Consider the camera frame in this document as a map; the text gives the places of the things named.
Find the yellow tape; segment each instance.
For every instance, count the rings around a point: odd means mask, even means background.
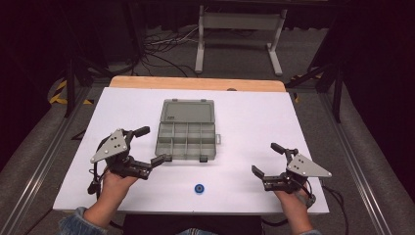
[[[296,103],[299,103],[299,102],[300,102],[300,97],[299,97],[299,94],[294,93],[293,95],[294,95],[294,101],[295,101]]]
[[[67,81],[64,79],[63,81],[61,81],[61,83],[59,83],[58,88],[56,88],[55,94],[52,96],[52,98],[50,99],[49,103],[53,104],[53,103],[58,103],[61,105],[67,105],[68,104],[68,100],[67,99],[60,99],[59,97],[61,96],[62,91],[64,90],[64,88],[67,86]],[[94,104],[94,100],[84,100],[83,104],[84,105],[93,105]]]

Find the blue cap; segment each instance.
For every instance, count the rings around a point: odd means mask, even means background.
[[[203,184],[197,184],[196,186],[195,186],[195,192],[197,193],[197,194],[201,194],[201,193],[203,193],[205,191],[205,187],[204,187],[204,185]]]

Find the hand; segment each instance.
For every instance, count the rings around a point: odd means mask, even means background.
[[[307,207],[295,193],[288,194],[284,191],[274,191],[274,193],[281,202],[281,207],[290,223],[293,234],[301,234],[313,229],[308,218]],[[307,195],[302,189],[299,193],[307,199]]]
[[[106,228],[116,213],[131,185],[138,178],[127,176],[122,178],[109,170],[104,174],[103,191],[98,201],[85,211],[83,217],[87,221]]]
[[[109,170],[107,170],[103,177],[103,190],[100,198],[109,199],[114,204],[121,204],[130,186],[138,180],[138,178],[131,176],[122,178],[117,174],[111,173]]]

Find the wire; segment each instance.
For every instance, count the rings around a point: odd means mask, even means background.
[[[132,62],[131,75],[134,75],[134,69],[138,65],[138,59]]]
[[[302,185],[302,184],[300,184],[298,181],[296,181],[296,180],[294,180],[293,178],[292,179],[290,179],[291,181],[293,181],[293,182],[295,182],[299,187],[301,187],[301,189],[302,190],[304,190],[304,192],[307,194],[307,196],[308,196],[308,199],[311,199],[312,198],[312,189],[311,189],[311,187],[310,187],[310,191],[308,191],[308,189],[307,188],[305,188],[304,187],[304,185]]]
[[[311,184],[308,180],[307,180],[307,184],[308,184],[308,187],[310,187],[310,193],[312,194],[312,187],[311,187]]]
[[[91,62],[87,61],[86,59],[81,59],[81,60],[84,60],[85,64],[91,63]],[[111,72],[113,75],[120,75],[120,74],[126,73],[128,71],[134,70],[134,67],[137,66],[137,64],[138,64],[138,59],[135,59],[135,60],[133,60],[133,63],[130,66],[127,66],[126,68],[123,68],[123,69],[120,69],[120,70],[114,70],[114,71],[109,71],[109,70],[106,70],[106,69],[103,69],[103,70]],[[92,70],[89,70],[89,72],[91,74],[95,75],[95,77],[97,77],[97,78],[107,77],[107,75],[103,74],[102,72],[95,72],[95,71],[92,71]]]
[[[265,223],[266,225],[269,225],[269,226],[271,226],[271,227],[279,227],[279,226],[282,226],[282,225],[284,225],[284,224],[287,224],[288,223],[288,219],[286,218],[286,219],[284,219],[284,220],[281,220],[281,221],[279,221],[279,222],[269,222],[269,221],[266,221],[265,219],[261,219],[261,221],[263,222],[263,223]]]
[[[162,57],[159,57],[159,56],[153,55],[153,54],[149,54],[149,56],[156,57],[156,58],[158,58],[158,59],[160,59],[160,60],[162,60],[162,61],[165,61],[165,62],[167,62],[167,63],[171,64],[172,66],[174,66],[174,67],[176,67],[178,70],[180,70],[180,71],[184,74],[184,76],[188,77],[188,75],[186,74],[186,72],[185,72],[183,69],[181,69],[180,67],[178,67],[177,65],[175,65],[174,63],[172,63],[172,62],[170,62],[170,61],[168,61],[168,60],[166,60],[166,59],[164,59],[164,58],[162,58]]]
[[[146,63],[146,62],[142,62],[143,64],[146,64],[147,66],[151,66],[151,67],[158,67],[158,68],[165,68],[165,67],[173,67],[173,66],[159,66],[159,65],[152,65],[150,63]],[[189,69],[196,77],[199,77],[199,75],[189,66],[186,65],[177,65],[178,67],[183,67],[186,69]]]
[[[147,72],[149,73],[150,76],[153,76],[153,74],[150,72],[150,69],[146,66],[148,65],[147,63],[145,63],[144,61],[141,62],[141,64],[143,65],[143,67],[147,70]]]
[[[94,173],[93,173],[94,174],[94,182],[96,182],[99,185],[98,190],[96,190],[96,192],[95,192],[95,195],[97,196],[97,201],[98,201],[98,199],[101,196],[101,182],[104,179],[104,175],[110,170],[110,167],[107,166],[104,169],[104,172],[101,175],[98,174],[97,168],[98,168],[98,164],[97,163],[94,163]],[[114,228],[117,228],[117,229],[120,229],[120,230],[123,230],[123,227],[121,225],[116,224],[112,220],[110,220],[110,226],[112,226]]]
[[[166,43],[166,42],[168,42],[168,43],[170,43],[170,42],[178,43],[180,41],[187,40],[187,37],[189,37],[190,34],[192,34],[192,32],[196,31],[198,28],[199,27],[196,27],[196,28],[192,29],[185,36],[183,36],[181,38],[177,38],[178,37],[178,35],[177,35],[176,38],[168,38],[168,39],[165,39],[165,40],[159,40],[159,41],[147,43],[147,44],[144,44],[144,45],[146,45],[146,46],[147,45],[157,45],[157,44],[163,44],[163,43]]]
[[[345,217],[345,235],[348,234],[348,218],[345,210],[345,200],[342,196],[342,194],[339,191],[336,191],[334,189],[331,189],[325,185],[322,185],[323,189],[327,190],[339,203],[340,208],[342,209],[343,216]]]

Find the black floor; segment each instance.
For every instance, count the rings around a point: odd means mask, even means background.
[[[277,77],[264,49],[269,34],[255,32],[242,37],[227,31],[214,32],[207,37],[204,72],[200,77],[288,82],[293,75],[306,72],[325,33],[326,30],[312,29],[283,31],[277,55],[284,75]],[[188,76],[196,76],[191,70],[196,50],[197,44],[189,41],[156,55],[176,65],[188,66],[180,68]],[[182,71],[155,57],[149,56],[145,62],[151,66],[144,68],[140,64],[134,70],[136,74],[183,76]],[[123,66],[124,63],[118,63],[112,69]],[[340,191],[345,199],[349,234],[415,234],[414,204],[354,109],[346,87],[341,105],[342,123],[336,124],[329,111],[332,92],[317,94],[312,89],[312,83],[310,81],[295,90],[299,101],[293,100],[293,105],[313,159],[333,172],[334,176],[325,180],[324,184]],[[96,79],[91,88],[78,87],[77,95],[87,94],[86,98],[94,100],[95,104],[79,105],[71,117],[64,118],[65,105],[53,104],[1,171],[2,234],[24,234],[51,209],[80,143],[71,140],[71,137],[87,128],[106,85],[107,80]],[[51,93],[55,89],[56,86],[51,87]],[[51,143],[58,144],[56,148],[51,148]],[[329,193],[325,192],[325,197],[330,213],[314,215],[311,218],[314,226],[323,234],[345,233],[346,223],[341,207]],[[50,211],[30,234],[56,234],[58,221],[66,215],[62,211]],[[264,218],[275,222],[284,217],[276,214]],[[118,214],[115,221],[122,223],[123,219],[124,214]],[[264,225],[264,231],[265,234],[290,233],[287,225],[278,228]],[[112,228],[111,234],[121,232]]]

